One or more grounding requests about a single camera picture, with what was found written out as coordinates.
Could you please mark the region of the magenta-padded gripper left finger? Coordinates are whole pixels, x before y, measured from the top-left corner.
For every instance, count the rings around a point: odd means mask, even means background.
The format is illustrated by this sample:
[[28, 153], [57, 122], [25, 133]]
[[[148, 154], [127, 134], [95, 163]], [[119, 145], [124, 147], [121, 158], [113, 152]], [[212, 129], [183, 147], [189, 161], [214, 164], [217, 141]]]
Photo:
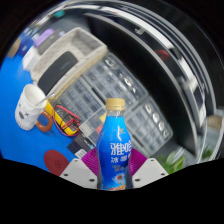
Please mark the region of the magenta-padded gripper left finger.
[[95, 148], [81, 159], [73, 159], [62, 172], [61, 177], [84, 188], [96, 189], [100, 165]]

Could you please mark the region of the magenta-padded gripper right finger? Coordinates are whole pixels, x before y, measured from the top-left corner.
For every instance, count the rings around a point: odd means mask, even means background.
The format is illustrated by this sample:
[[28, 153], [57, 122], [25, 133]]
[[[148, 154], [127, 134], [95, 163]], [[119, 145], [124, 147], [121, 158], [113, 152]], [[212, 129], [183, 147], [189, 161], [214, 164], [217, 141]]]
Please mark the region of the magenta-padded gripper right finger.
[[128, 169], [133, 189], [146, 186], [168, 175], [155, 158], [146, 158], [136, 149], [131, 151]]

